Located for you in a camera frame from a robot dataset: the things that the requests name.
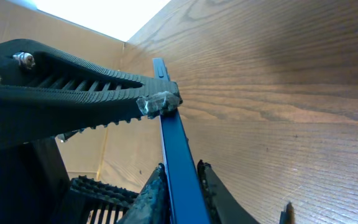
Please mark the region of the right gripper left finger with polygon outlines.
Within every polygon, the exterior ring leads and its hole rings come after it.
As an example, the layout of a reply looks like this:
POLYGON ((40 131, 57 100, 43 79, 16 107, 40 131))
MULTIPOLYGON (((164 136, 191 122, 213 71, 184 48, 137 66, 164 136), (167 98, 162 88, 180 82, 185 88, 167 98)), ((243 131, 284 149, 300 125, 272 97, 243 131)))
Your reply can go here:
POLYGON ((132 207, 117 224, 169 223, 170 199, 165 167, 160 163, 150 175, 132 207))

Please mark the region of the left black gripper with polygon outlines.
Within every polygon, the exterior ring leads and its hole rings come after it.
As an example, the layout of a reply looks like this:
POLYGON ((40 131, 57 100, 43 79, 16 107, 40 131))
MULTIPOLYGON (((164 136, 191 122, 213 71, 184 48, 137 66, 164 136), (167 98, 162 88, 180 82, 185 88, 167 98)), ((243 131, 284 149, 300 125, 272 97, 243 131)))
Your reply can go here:
POLYGON ((87 176, 70 181, 53 138, 0 151, 0 223, 117 223, 138 195, 87 176))

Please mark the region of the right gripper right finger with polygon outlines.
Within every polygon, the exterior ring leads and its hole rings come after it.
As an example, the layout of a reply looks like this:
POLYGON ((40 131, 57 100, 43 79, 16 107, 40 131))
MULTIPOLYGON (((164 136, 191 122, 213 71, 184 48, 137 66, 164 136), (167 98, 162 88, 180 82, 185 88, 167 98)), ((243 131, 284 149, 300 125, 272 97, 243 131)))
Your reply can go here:
POLYGON ((212 223, 258 223, 258 221, 236 201, 210 164, 200 160, 197 164, 197 173, 212 223))

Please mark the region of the blue Samsung Galaxy smartphone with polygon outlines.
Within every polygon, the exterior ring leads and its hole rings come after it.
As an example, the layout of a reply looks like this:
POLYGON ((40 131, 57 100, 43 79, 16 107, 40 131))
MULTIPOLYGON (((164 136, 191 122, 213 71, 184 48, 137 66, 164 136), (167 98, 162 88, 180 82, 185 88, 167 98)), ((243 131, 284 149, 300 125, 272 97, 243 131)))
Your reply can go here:
POLYGON ((188 139, 178 112, 160 116, 163 162, 170 197, 170 220, 177 224, 208 224, 211 222, 203 198, 188 139))

